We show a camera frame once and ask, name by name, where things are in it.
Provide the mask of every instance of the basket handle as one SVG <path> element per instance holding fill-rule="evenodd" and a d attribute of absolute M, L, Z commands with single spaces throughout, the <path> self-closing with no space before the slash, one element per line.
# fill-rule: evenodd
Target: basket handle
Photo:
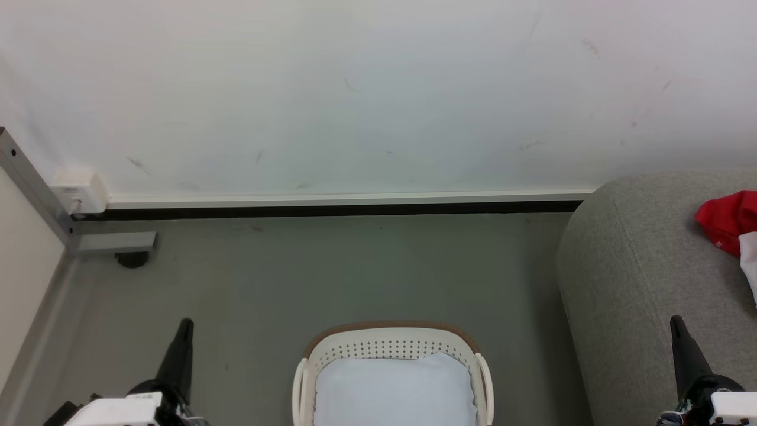
<path fill-rule="evenodd" d="M 494 423 L 494 384 L 491 380 L 489 364 L 486 363 L 484 356 L 481 353 L 476 353 L 475 356 L 478 359 L 481 375 L 484 376 L 484 387 L 486 388 L 486 424 L 491 426 Z"/>
<path fill-rule="evenodd" d="M 302 379 L 305 377 L 305 364 L 307 358 L 302 358 L 297 370 L 294 372 L 294 384 L 291 387 L 291 418 L 294 426 L 301 426 L 302 414 L 300 411 L 302 403 Z"/>

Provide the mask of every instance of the metal bracket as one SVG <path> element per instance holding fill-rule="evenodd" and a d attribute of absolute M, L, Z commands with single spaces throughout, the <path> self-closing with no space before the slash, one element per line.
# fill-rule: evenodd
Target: metal bracket
<path fill-rule="evenodd" d="M 66 208 L 39 176 L 8 130 L 0 127 L 0 168 L 13 180 L 29 203 L 71 255 L 150 252 L 157 232 L 82 233 Z"/>

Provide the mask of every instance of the floor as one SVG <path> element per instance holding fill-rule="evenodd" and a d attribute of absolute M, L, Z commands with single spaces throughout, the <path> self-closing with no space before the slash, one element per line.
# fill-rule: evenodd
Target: floor
<path fill-rule="evenodd" d="M 495 424 L 590 424 L 554 256 L 569 214 L 255 218 L 89 224 L 158 230 L 129 270 L 83 259 L 83 320 L 48 407 L 123 396 L 195 321 L 192 408 L 213 426 L 291 424 L 294 369 L 335 325 L 443 321 L 481 347 Z"/>

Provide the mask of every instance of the white plastic basket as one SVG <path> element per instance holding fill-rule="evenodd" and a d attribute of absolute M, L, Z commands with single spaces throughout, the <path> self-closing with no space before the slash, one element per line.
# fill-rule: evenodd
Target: white plastic basket
<path fill-rule="evenodd" d="M 494 386 L 486 360 L 467 334 L 429 321 L 378 321 L 332 328 L 307 347 L 294 373 L 291 412 L 294 426 L 313 426 L 316 378 L 339 358 L 418 359 L 436 352 L 463 363 L 471 376 L 478 426 L 494 421 Z"/>

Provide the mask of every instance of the white garment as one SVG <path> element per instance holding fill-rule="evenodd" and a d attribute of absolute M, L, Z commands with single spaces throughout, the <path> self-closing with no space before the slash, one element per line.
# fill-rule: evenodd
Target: white garment
<path fill-rule="evenodd" d="M 475 426 L 468 369 L 421 359 L 337 359 L 318 374 L 314 426 Z"/>
<path fill-rule="evenodd" d="M 741 269 L 752 287 L 752 297 L 757 303 L 757 232 L 739 235 L 741 246 Z"/>

